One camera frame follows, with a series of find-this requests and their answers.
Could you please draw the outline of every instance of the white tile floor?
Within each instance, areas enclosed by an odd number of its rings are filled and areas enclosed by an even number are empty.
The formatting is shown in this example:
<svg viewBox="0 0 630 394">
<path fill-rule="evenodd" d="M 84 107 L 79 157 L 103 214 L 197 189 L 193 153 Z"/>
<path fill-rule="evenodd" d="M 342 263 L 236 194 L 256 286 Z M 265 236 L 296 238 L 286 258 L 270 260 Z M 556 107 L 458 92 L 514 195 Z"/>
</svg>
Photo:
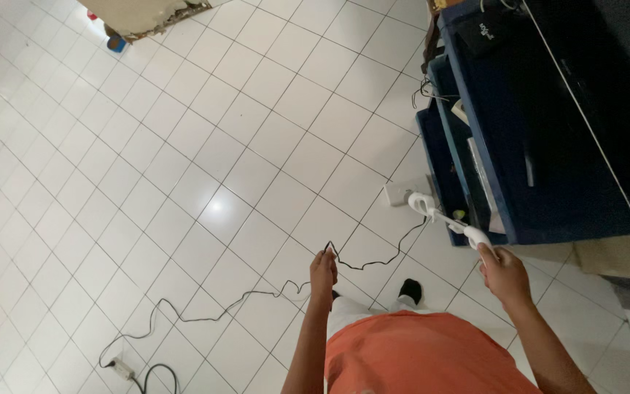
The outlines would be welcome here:
<svg viewBox="0 0 630 394">
<path fill-rule="evenodd" d="M 97 357 L 145 333 L 160 298 L 217 316 L 243 291 L 305 282 L 327 240 L 349 264 L 394 255 L 420 217 L 381 187 L 428 173 L 409 102 L 425 12 L 232 0 L 118 55 L 75 0 L 0 0 L 0 394 L 137 393 Z M 530 375 L 475 252 L 441 224 L 402 246 L 388 266 L 340 266 L 337 290 L 382 310 L 415 278 L 426 306 L 473 322 Z M 609 285 L 568 261 L 571 245 L 515 250 L 582 371 L 630 392 Z M 168 363 L 185 393 L 277 393 L 307 297 L 251 295 L 219 322 L 162 308 L 152 336 L 109 356 L 140 376 Z M 156 374 L 151 392 L 168 393 Z"/>
</svg>

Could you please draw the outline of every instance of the sock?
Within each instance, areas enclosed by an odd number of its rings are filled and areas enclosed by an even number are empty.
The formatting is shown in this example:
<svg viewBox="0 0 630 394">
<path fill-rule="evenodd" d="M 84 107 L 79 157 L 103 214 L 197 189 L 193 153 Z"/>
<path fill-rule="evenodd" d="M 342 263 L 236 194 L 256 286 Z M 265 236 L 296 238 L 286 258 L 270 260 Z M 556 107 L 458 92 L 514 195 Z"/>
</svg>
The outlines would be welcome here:
<svg viewBox="0 0 630 394">
<path fill-rule="evenodd" d="M 417 305 L 419 301 L 422 300 L 422 286 L 414 279 L 405 279 L 398 296 L 401 295 L 412 298 L 412 300 L 415 301 L 415 305 Z"/>
</svg>

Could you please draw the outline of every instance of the power cord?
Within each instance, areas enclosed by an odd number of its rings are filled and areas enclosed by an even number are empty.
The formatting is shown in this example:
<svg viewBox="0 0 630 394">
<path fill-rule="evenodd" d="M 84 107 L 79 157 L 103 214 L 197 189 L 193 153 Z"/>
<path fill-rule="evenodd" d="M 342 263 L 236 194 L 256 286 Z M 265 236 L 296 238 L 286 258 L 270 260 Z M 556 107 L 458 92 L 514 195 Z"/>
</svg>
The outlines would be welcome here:
<svg viewBox="0 0 630 394">
<path fill-rule="evenodd" d="M 411 232 L 413 232 L 413 230 L 414 230 L 414 229 L 424 226 L 424 224 L 425 224 L 426 222 L 427 222 L 427 217 L 425 216 L 425 217 L 424 217 L 424 219 L 422 219 L 422 223 L 417 224 L 417 225 L 416 225 L 415 227 L 413 227 L 413 228 L 410 228 L 410 229 L 409 229 L 409 231 L 407 231 L 407 233 L 405 233 L 405 235 L 404 235 L 404 236 L 402 236 L 402 238 L 400 238 L 400 241 L 398 241 L 398 252 L 396 253 L 396 255 L 395 255 L 395 256 L 392 256 L 392 257 L 391 257 L 391 258 L 390 258 L 387 262 L 370 262 L 370 263 L 363 264 L 361 267 L 354 267 L 354 266 L 350 266 L 349 264 L 346 264 L 345 262 L 343 262 L 343 261 L 339 258 L 339 252 L 337 252 L 337 249 L 335 248 L 335 244 L 334 244 L 331 240 L 329 240 L 329 241 L 327 242 L 327 244 L 325 245 L 325 248 L 324 248 L 323 250 L 327 250 L 327 248 L 328 248 L 329 246 L 331 246 L 331 247 L 332 247 L 333 252 L 335 253 L 335 256 L 337 257 L 338 263 L 340 263 L 340 264 L 344 264 L 344 265 L 346 265 L 347 267 L 349 267 L 350 269 L 355 269 L 355 270 L 363 271 L 363 268 L 364 268 L 364 267 L 366 267 L 366 266 L 368 266 L 368 265 L 370 265 L 370 264 L 383 264 L 383 265 L 388 265 L 388 264 L 390 264 L 390 262 L 392 262 L 394 259 L 396 259 L 396 258 L 400 255 L 400 253 L 401 253 L 400 246 L 402 245 L 402 243 L 403 243 L 404 239 L 405 239 L 405 238 L 406 238 L 406 237 L 407 237 L 407 236 L 408 236 Z M 115 343 L 116 343 L 119 339 L 122 339 L 122 338 L 143 339 L 143 338 L 146 338 L 146 337 L 148 337 L 148 336 L 150 336 L 150 335 L 152 335 L 152 334 L 153 334 L 153 332 L 154 332 L 154 327 L 153 327 L 153 324 L 152 324 L 152 322 L 153 322 L 153 316 L 154 316 L 154 314 L 155 314 L 155 311 L 156 311 L 157 309 L 159 309 L 160 304 L 162 303 L 162 301 L 163 301 L 163 302 L 165 302 L 166 304 L 169 304 L 169 305 L 170 305 L 171 309 L 172 309 L 172 310 L 176 313 L 176 315 L 179 317 L 179 319 L 180 319 L 182 322 L 203 322 L 203 321 L 213 321 L 213 322 L 217 322 L 218 320 L 220 320 L 221 318 L 223 318 L 223 316 L 224 316 L 226 313 L 228 313 L 228 311 L 229 311 L 230 309 L 232 309 L 232 307 L 234 307 L 235 305 L 238 305 L 240 302 L 242 302 L 242 301 L 244 300 L 244 298 L 245 298 L 245 297 L 247 297 L 247 295 L 248 295 L 248 294 L 252 294 L 252 293 L 257 293 L 257 294 L 271 294 L 274 298 L 278 298 L 278 297 L 280 297 L 280 296 L 281 296 L 281 294 L 283 294 L 283 293 L 284 293 L 285 286 L 286 286 L 288 283 L 293 283 L 293 285 L 294 285 L 294 286 L 296 287 L 296 289 L 297 289 L 296 294 L 300 294 L 300 292 L 301 292 L 301 290 L 303 289 L 303 287 L 304 287 L 305 285 L 309 284 L 310 282 L 309 282 L 309 281 L 308 281 L 308 282 L 305 282 L 305 283 L 303 283 L 302 285 L 300 285 L 300 286 L 299 286 L 298 284 L 296 284 L 295 282 L 293 282 L 293 281 L 291 281 L 291 280 L 289 279 L 289 280 L 287 280 L 287 281 L 284 283 L 284 286 L 283 286 L 283 287 L 281 287 L 281 291 L 279 291 L 278 293 L 274 293 L 273 291 L 261 291 L 261 290 L 250 290 L 250 291 L 245 291 L 245 292 L 242 294 L 242 297 L 240 297 L 240 299 L 239 299 L 239 300 L 237 300 L 237 301 L 233 302 L 231 305 L 229 305 L 229 306 L 228 306 L 228 307 L 227 307 L 227 308 L 223 311 L 223 313 L 221 313 L 221 314 L 220 314 L 220 316 L 218 316 L 217 318 L 185 319 L 185 318 L 183 318 L 183 317 L 181 316 L 181 314 L 179 313 L 179 311 L 178 311 L 178 310 L 174 307 L 174 305 L 170 302 L 170 300 L 167 300 L 167 299 L 165 299 L 165 298 L 162 298 L 161 300 L 157 301 L 157 303 L 155 304 L 155 307 L 152 309 L 152 312 L 150 312 L 150 324 L 149 324 L 149 326 L 150 326 L 150 327 L 149 327 L 149 331 L 148 331 L 148 333 L 147 333 L 147 334 L 144 334 L 144 335 L 140 335 L 140 336 L 134 336 L 134 335 L 130 335 L 130 334 L 121 334 L 121 335 L 117 336 L 114 340 L 112 340 L 112 341 L 111 341 L 111 342 L 110 342 L 110 343 L 109 343 L 109 344 L 108 344 L 108 345 L 107 345 L 107 346 L 106 346 L 106 347 L 105 347 L 105 348 L 101 351 L 101 354 L 99 354 L 99 367 L 101 367 L 101 368 L 109 368 L 109 367 L 113 367 L 113 366 L 115 366 L 115 365 L 116 365 L 116 362 L 115 362 L 115 361 L 111 361 L 110 363 L 108 363 L 108 364 L 106 364 L 106 365 L 103 365 L 103 364 L 101 363 L 101 359 L 102 359 L 102 357 L 103 357 L 103 356 L 105 356 L 106 352 L 107 352 L 107 351 L 109 351 L 110 347 L 111 347 L 113 344 L 115 344 Z M 148 379 L 148 378 L 149 378 L 149 376 L 150 376 L 150 372 L 152 372 L 152 370 L 153 370 L 153 369 L 155 369 L 155 368 L 157 368 L 157 367 L 163 367 L 163 368 L 165 368 L 165 369 L 167 369 L 167 370 L 169 370 L 169 371 L 171 372 L 172 379 L 174 379 L 174 394 L 179 394 L 179 380 L 176 378 L 176 373 L 174 372 L 174 370 L 172 370 L 172 369 L 171 369 L 171 367 L 170 367 L 169 365 L 166 365 L 166 364 L 154 364 L 152 367 L 150 367 L 150 369 L 147 371 L 147 374 L 145 374 L 145 381 L 144 381 L 144 384 L 142 384 L 142 385 L 140 384 L 140 382 L 139 382 L 137 379 L 135 379 L 135 376 L 133 376 L 132 374 L 130 375 L 130 377 L 129 377 L 129 378 L 130 378 L 133 382 L 135 382 L 135 385 L 136 385 L 136 386 L 138 387 L 138 389 L 140 390 L 140 394 L 147 394 L 147 379 Z"/>
</svg>

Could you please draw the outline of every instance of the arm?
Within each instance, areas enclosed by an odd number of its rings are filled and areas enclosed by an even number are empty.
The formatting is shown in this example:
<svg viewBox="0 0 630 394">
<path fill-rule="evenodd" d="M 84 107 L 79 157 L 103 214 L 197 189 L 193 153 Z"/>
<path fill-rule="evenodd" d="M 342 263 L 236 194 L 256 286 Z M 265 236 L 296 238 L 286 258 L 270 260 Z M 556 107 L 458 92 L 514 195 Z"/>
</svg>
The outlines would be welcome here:
<svg viewBox="0 0 630 394">
<path fill-rule="evenodd" d="M 332 286 L 337 283 L 335 254 L 320 251 L 310 264 L 310 304 L 300 328 L 298 344 L 281 394 L 322 394 L 325 376 L 327 318 L 332 308 Z"/>
<path fill-rule="evenodd" d="M 545 394 L 595 394 L 531 301 L 529 278 L 521 260 L 506 249 L 497 247 L 495 254 L 498 261 L 485 244 L 478 246 L 485 263 L 480 267 L 485 285 L 502 302 L 517 328 L 538 388 Z"/>
</svg>

